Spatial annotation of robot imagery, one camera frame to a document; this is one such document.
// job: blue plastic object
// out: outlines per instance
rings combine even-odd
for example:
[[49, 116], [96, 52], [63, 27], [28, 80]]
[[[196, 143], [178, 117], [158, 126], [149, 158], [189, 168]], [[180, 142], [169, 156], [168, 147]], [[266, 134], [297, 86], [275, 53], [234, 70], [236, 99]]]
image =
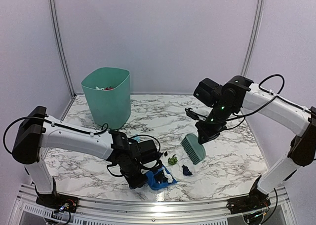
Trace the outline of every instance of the blue plastic object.
[[140, 136], [136, 136], [133, 138], [134, 140], [136, 140], [137, 142], [140, 142]]
[[148, 178], [148, 182], [147, 184], [149, 185], [149, 187], [153, 190], [159, 190], [159, 189], [162, 189], [162, 188], [165, 188], [167, 186], [170, 186], [170, 185], [173, 185], [173, 184], [176, 184], [177, 181], [173, 178], [173, 181], [171, 183], [168, 183], [168, 182], [163, 182], [163, 183], [158, 183], [154, 176], [156, 174], [158, 174], [159, 172], [162, 171], [162, 169], [164, 168], [165, 172], [170, 174], [170, 172], [165, 168], [164, 165], [162, 165], [162, 167], [160, 169], [158, 169], [155, 173], [153, 173], [152, 171], [149, 171], [146, 173], [146, 176]]

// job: green brush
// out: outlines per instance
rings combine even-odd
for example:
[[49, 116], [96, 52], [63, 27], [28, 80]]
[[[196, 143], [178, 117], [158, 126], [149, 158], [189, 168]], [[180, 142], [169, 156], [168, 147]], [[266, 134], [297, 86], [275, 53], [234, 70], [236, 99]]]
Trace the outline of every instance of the green brush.
[[195, 134], [187, 134], [181, 141], [181, 145], [194, 165], [205, 159], [205, 148], [198, 143], [198, 137]]

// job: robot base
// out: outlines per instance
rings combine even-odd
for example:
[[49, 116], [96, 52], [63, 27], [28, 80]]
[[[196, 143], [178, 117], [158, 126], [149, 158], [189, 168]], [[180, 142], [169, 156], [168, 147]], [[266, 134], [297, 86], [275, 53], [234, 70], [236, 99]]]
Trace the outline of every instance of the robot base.
[[249, 195], [241, 196], [237, 198], [231, 198], [228, 200], [227, 208], [231, 211], [231, 214], [245, 213], [251, 210], [257, 210], [270, 206], [271, 202], [269, 199], [261, 200], [260, 203], [252, 206], [253, 203], [249, 203]]
[[65, 203], [69, 203], [69, 212], [75, 213], [78, 207], [78, 197], [67, 195], [67, 194], [59, 194], [56, 191], [56, 182], [53, 178], [53, 191], [51, 194], [40, 194], [36, 188], [35, 191], [38, 195], [36, 199], [36, 204], [56, 209], [58, 210]]

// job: brush bristles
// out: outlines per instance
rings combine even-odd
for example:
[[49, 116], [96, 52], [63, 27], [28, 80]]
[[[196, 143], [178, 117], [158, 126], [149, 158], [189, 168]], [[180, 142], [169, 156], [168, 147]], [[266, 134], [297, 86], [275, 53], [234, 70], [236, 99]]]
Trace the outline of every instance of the brush bristles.
[[189, 141], [184, 138], [181, 141], [181, 145], [184, 148], [185, 152], [187, 153], [187, 155], [189, 156], [190, 160], [192, 161], [192, 163], [194, 165], [197, 165], [200, 162], [199, 157], [197, 156], [194, 148], [190, 145]]

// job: blue toy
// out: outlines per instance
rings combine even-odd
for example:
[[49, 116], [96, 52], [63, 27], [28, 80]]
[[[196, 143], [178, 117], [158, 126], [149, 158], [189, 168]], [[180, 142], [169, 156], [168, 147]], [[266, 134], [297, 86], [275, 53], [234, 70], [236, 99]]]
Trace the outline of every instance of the blue toy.
[[133, 139], [136, 140], [137, 142], [140, 142], [140, 136], [136, 136]]
[[148, 178], [147, 184], [153, 190], [165, 188], [177, 183], [164, 165], [155, 172], [148, 171], [145, 175]]

